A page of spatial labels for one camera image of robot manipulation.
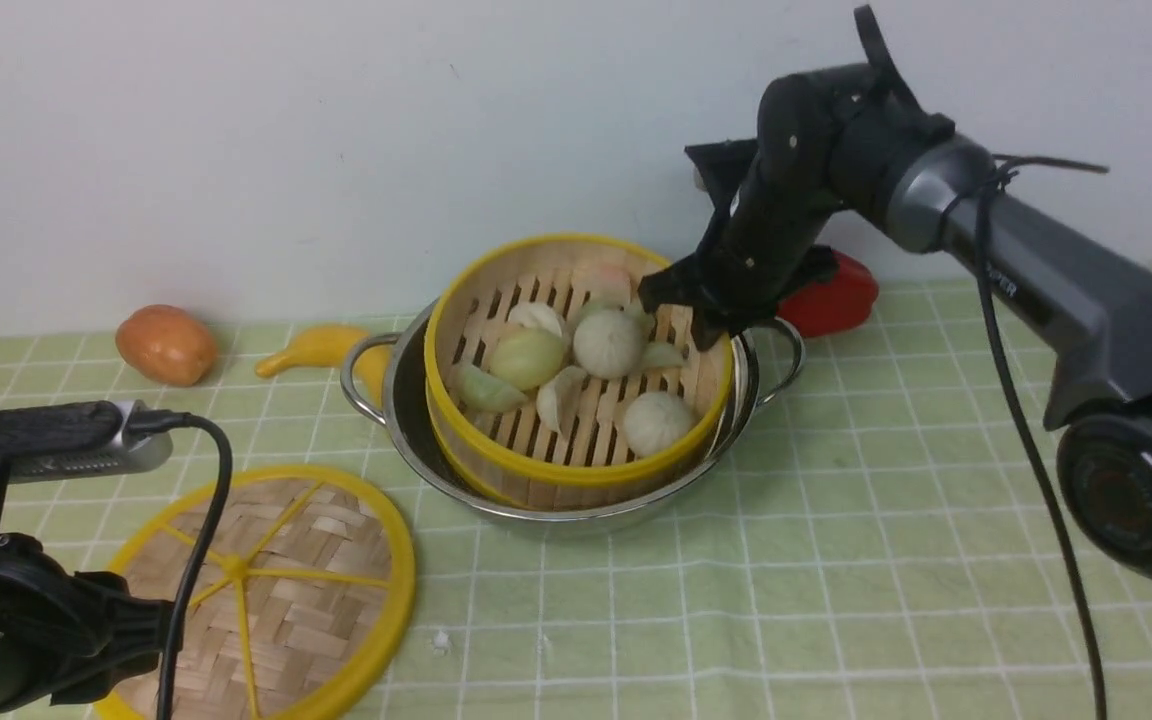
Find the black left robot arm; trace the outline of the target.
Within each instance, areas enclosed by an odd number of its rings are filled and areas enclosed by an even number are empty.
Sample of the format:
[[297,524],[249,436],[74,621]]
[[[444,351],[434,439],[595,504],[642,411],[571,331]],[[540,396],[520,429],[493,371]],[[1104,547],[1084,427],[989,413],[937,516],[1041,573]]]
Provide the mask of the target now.
[[[9,478],[0,460],[0,523]],[[101,700],[159,669],[182,647],[175,611],[113,571],[69,573],[36,538],[0,528],[0,714]]]

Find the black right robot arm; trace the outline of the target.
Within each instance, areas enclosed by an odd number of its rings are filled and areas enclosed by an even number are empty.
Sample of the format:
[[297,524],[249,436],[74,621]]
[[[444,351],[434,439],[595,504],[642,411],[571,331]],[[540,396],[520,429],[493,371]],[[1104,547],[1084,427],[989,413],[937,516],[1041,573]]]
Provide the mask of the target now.
[[867,5],[863,63],[791,74],[761,96],[737,185],[696,250],[641,281],[641,302],[689,306],[699,348],[768,319],[826,276],[824,223],[855,211],[908,252],[946,252],[1053,354],[1044,429],[1082,532],[1152,579],[1152,272],[1005,191],[1025,156],[995,156],[922,109]]

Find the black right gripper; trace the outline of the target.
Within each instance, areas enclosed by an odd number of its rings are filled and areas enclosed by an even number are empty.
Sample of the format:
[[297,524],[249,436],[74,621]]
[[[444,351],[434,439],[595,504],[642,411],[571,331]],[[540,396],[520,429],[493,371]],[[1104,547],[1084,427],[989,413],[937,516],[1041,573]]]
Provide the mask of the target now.
[[685,156],[713,204],[707,232],[687,263],[641,278],[637,295],[649,313],[690,306],[692,343],[707,353],[764,310],[835,278],[836,256],[817,240],[836,204],[799,176],[794,150],[745,138],[695,143]]

